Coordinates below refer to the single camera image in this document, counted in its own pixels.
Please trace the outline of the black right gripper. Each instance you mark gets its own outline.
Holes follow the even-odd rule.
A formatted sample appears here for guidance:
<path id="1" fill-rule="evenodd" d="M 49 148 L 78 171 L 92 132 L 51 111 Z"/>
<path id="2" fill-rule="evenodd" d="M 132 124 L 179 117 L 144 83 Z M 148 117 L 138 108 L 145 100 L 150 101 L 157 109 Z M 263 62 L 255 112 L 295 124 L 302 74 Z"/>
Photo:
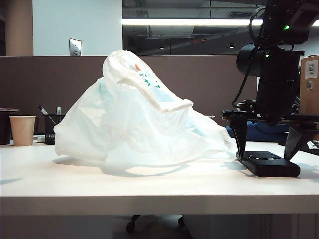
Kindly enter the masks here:
<path id="1" fill-rule="evenodd" d="M 316 124 L 319 117 L 317 115 L 301 115 L 294 113 L 294 101 L 300 91 L 300 76 L 295 79 L 279 80 L 268 82 L 260 79 L 256 100 L 244 103 L 244 110 L 231 111 L 223 110 L 222 119 L 230 121 L 234 117 L 243 117 L 246 120 L 265 121 L 267 123 L 289 122 L 284 158 L 291 160 L 294 155 L 319 133 Z M 247 121 L 231 120 L 232 129 L 240 161 L 244 159 Z"/>

